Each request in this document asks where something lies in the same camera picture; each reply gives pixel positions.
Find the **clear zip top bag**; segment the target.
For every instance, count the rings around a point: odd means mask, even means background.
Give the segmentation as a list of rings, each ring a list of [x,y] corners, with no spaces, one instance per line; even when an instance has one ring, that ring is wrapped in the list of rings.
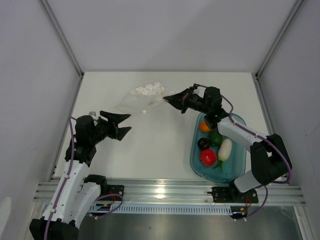
[[[131,89],[115,108],[125,114],[145,114],[164,104],[163,98],[174,93],[160,81],[154,81]]]

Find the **orange fruit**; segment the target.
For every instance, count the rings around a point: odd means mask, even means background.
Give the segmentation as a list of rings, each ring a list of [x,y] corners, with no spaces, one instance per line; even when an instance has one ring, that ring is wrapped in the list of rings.
[[[205,121],[202,121],[199,125],[198,128],[201,132],[203,133],[208,133],[211,132],[212,130],[207,126]]]

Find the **dark purple plum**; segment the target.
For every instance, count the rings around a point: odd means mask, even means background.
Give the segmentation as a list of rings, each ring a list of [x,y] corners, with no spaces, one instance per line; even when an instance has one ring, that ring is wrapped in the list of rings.
[[[210,148],[211,142],[208,138],[202,137],[197,141],[197,146],[201,151],[203,151]]]

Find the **green lime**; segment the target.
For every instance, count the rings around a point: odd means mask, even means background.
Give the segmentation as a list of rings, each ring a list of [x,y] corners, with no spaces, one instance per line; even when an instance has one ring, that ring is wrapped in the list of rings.
[[[214,147],[220,147],[223,142],[223,136],[216,131],[211,132],[208,139]]]

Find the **red tomato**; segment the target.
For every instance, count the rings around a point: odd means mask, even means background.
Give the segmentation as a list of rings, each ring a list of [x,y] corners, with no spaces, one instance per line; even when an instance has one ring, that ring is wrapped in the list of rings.
[[[210,167],[216,163],[217,155],[212,149],[208,148],[199,153],[199,159],[206,167]]]

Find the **white eggplant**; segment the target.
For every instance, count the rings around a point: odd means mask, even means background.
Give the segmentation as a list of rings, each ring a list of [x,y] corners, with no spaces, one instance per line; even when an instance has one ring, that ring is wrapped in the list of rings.
[[[232,141],[229,138],[226,138],[222,141],[222,144],[220,145],[217,153],[218,163],[214,167],[214,169],[220,169],[220,171],[223,172],[223,165],[230,157],[232,146]]]

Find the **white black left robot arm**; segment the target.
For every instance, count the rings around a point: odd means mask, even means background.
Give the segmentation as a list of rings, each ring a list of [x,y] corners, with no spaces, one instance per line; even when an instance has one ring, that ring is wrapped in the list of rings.
[[[107,178],[89,174],[97,144],[106,138],[121,141],[131,130],[119,124],[130,114],[100,111],[69,117],[70,142],[65,152],[63,173],[55,192],[40,218],[29,225],[35,240],[76,240],[80,225],[91,205],[99,200],[124,202],[123,194],[111,192]]]

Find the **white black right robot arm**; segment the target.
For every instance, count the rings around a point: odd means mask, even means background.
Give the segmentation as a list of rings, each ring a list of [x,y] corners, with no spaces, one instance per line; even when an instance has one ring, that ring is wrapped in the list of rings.
[[[292,178],[292,164],[280,135],[265,135],[233,119],[233,112],[226,112],[222,102],[226,100],[217,87],[204,88],[203,96],[195,93],[199,84],[163,99],[184,114],[192,109],[204,114],[204,121],[210,129],[240,144],[250,153],[251,169],[232,180],[228,196],[234,202],[246,197],[248,191],[270,183],[279,184],[278,178],[286,175],[285,183]]]

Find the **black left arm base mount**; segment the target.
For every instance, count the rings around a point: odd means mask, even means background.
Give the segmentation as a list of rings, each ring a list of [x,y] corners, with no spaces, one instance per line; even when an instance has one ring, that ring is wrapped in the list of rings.
[[[105,176],[97,174],[90,174],[84,179],[82,190],[85,188],[97,192],[94,201],[122,201],[125,191],[124,185],[109,185]]]

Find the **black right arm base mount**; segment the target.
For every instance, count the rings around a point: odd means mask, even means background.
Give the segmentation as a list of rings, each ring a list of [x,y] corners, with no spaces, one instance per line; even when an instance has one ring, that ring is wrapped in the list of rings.
[[[212,196],[214,203],[257,204],[259,202],[257,191],[254,189],[240,192],[236,187],[214,186],[206,193]]]

